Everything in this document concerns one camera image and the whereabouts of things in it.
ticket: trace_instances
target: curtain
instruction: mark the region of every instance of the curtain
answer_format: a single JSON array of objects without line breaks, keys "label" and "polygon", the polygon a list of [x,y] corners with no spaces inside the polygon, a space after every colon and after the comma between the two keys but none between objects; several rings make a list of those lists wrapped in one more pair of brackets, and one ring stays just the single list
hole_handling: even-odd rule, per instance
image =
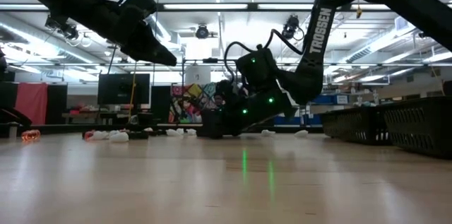
[{"label": "curtain", "polygon": [[33,125],[45,124],[47,112],[47,84],[19,83],[16,109],[30,118]]}]

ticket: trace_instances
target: colorful poster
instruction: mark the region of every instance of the colorful poster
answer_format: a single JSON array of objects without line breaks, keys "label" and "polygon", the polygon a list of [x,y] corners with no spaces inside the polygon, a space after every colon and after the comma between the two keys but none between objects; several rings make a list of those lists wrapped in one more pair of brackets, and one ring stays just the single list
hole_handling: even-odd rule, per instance
[{"label": "colorful poster", "polygon": [[170,123],[202,123],[201,110],[216,108],[215,83],[172,86],[169,107]]}]

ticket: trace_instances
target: computer monitor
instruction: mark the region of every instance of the computer monitor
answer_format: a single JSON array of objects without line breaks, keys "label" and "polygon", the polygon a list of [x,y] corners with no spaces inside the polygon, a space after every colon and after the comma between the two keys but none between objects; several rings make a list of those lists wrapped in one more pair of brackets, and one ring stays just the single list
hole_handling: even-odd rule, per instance
[{"label": "computer monitor", "polygon": [[[132,103],[149,104],[150,75],[135,75],[135,90]],[[97,89],[99,105],[130,104],[133,87],[133,74],[100,74]]]}]

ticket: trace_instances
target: black plastic crate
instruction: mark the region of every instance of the black plastic crate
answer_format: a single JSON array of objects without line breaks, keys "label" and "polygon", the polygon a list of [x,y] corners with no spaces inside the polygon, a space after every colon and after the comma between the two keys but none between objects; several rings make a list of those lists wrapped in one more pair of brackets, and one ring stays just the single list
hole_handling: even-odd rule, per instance
[{"label": "black plastic crate", "polygon": [[356,107],[321,115],[327,136],[375,146],[391,145],[383,118],[383,108]]},{"label": "black plastic crate", "polygon": [[452,97],[433,97],[386,105],[384,118],[394,145],[416,153],[452,158],[450,115]]}]

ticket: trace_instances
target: ceiling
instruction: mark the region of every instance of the ceiling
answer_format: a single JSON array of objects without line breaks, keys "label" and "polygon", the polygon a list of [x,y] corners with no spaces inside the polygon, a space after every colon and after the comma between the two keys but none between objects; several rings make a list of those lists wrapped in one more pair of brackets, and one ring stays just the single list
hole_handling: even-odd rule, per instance
[{"label": "ceiling", "polygon": [[[184,3],[312,3],[314,0],[156,0],[159,4],[184,4]],[[440,0],[448,3],[452,0]],[[39,4],[37,0],[0,0],[0,8],[2,4],[17,5],[26,8],[24,4]],[[21,12],[9,11],[8,9],[0,10],[0,23],[6,27],[14,28],[20,35],[27,34],[38,39],[38,41],[51,45],[59,52],[63,52],[63,58],[59,63],[87,63],[91,61],[94,64],[102,64],[111,60],[112,50],[108,47],[111,44],[107,43],[105,39],[90,31],[89,29],[78,26],[80,35],[85,35],[81,43],[80,39],[75,42],[68,42],[65,39],[49,31],[45,26],[48,13],[46,11],[26,11]],[[271,29],[281,30],[285,21],[291,16],[296,15],[300,20],[300,28],[306,30],[307,19],[310,12],[159,12],[154,15],[155,19],[161,25],[161,28],[171,35],[173,38],[165,40],[165,46],[171,47],[172,52],[182,60],[185,46],[189,43],[196,43],[197,45],[210,45],[209,52],[213,57],[220,58],[222,53],[220,51],[220,41],[216,37],[214,39],[207,39],[205,42],[197,42],[194,37],[194,29],[200,24],[207,25],[209,31],[221,33],[222,42],[225,45],[233,41],[243,42],[246,46],[255,47],[258,44],[264,44],[270,34]],[[394,20],[398,15],[394,12],[372,12],[365,11],[361,18],[356,18],[355,12],[340,12],[335,15],[335,22],[328,41],[327,52],[325,54],[325,62],[328,63],[345,63],[350,58],[354,63],[378,64],[388,61],[391,57],[396,57],[400,54],[407,54],[402,59],[395,59],[393,62],[417,63],[422,59],[427,59],[432,55],[430,50],[432,47],[436,51],[443,52],[440,46],[429,38],[420,38],[417,36],[417,31],[412,29],[407,35],[399,37],[396,40],[394,36],[387,37],[393,34]],[[366,47],[372,43],[380,42],[378,47],[372,47],[371,52],[366,51]],[[292,43],[301,48],[298,41],[292,40]],[[37,55],[43,55],[38,50],[33,50],[35,45],[30,47],[23,47],[23,51],[29,50],[31,53],[35,52]],[[294,63],[299,60],[298,54],[288,50],[285,45],[279,40],[273,40],[270,46],[277,62]],[[236,59],[246,52],[240,47],[233,47],[228,54],[228,58]],[[413,56],[420,56],[420,59],[413,59]],[[126,55],[117,52],[117,58],[114,63],[119,62],[120,59],[125,59]],[[40,59],[41,62],[49,62],[47,69],[52,69],[55,62],[54,59]],[[293,69],[294,66],[286,66],[285,69]],[[138,70],[149,71],[152,67],[138,66]],[[172,69],[173,72],[182,69],[180,66]],[[221,67],[213,67],[216,71],[222,71]],[[395,73],[401,71],[403,68],[385,68],[384,73]],[[133,66],[114,66],[113,72],[123,73],[125,71],[133,71]],[[164,66],[159,66],[157,71],[166,71],[169,69]],[[326,80],[328,82],[340,82],[339,77],[345,78],[344,81],[358,81],[374,73],[381,73],[382,68],[376,66],[331,66],[326,67]]]}]

